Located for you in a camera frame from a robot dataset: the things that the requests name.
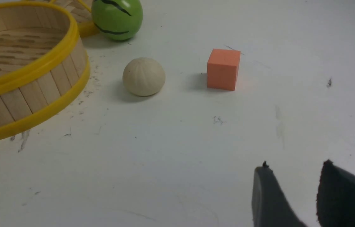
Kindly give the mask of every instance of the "orange cube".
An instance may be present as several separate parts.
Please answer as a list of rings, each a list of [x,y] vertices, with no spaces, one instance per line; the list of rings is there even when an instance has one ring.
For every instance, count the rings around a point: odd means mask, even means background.
[[[207,87],[235,90],[240,51],[213,49],[207,64]]]

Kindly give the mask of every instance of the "yellow plastic band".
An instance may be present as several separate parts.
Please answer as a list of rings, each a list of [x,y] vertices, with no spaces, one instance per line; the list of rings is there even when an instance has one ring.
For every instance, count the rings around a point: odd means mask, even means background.
[[[0,8],[13,6],[41,6],[58,10],[68,17],[70,21],[70,27],[64,38],[57,44],[57,46],[40,57],[38,60],[30,63],[25,67],[22,67],[21,69],[1,76],[0,94],[17,89],[48,73],[51,69],[59,65],[72,52],[79,39],[77,22],[65,9],[54,4],[30,1],[0,4]]]
[[[67,107],[76,97],[78,97],[78,95],[84,89],[86,83],[88,83],[89,75],[91,73],[88,55],[86,59],[87,62],[83,74],[79,78],[78,82],[67,93],[40,111],[19,121],[12,122],[11,124],[0,127],[0,139],[19,134],[35,127],[36,125],[39,125],[42,122],[47,121],[52,116],[56,115],[62,109]]]
[[[87,4],[85,4],[82,0],[77,0],[81,5],[85,7],[90,13],[91,13],[91,7],[89,7]]]
[[[81,38],[88,36],[93,36],[99,33],[98,28],[95,26],[94,22],[87,21],[78,24],[79,35]]]

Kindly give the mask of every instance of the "white ball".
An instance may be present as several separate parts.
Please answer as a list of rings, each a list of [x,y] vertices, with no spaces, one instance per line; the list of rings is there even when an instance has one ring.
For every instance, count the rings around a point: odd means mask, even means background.
[[[159,92],[165,80],[162,66],[156,60],[147,57],[132,60],[123,72],[125,88],[137,96],[149,96]]]

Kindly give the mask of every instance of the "painted ball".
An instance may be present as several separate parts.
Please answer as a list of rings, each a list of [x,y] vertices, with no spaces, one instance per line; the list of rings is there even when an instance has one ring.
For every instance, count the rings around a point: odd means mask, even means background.
[[[113,40],[133,37],[142,24],[140,0],[94,0],[92,20],[99,31]]]
[[[123,72],[124,87],[137,96],[150,96],[162,89],[166,75],[162,66],[151,58],[137,58]]]

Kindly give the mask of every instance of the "bamboo basket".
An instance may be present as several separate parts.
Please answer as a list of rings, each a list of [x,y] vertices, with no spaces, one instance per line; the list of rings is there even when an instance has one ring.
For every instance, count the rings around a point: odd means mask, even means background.
[[[48,3],[0,4],[0,139],[64,109],[89,74],[77,22],[68,11]]]
[[[78,22],[78,29],[80,36],[88,37],[96,35],[99,30],[92,21],[91,5],[93,0],[22,0],[22,1],[36,1],[56,4],[63,7],[71,13],[74,19]]]

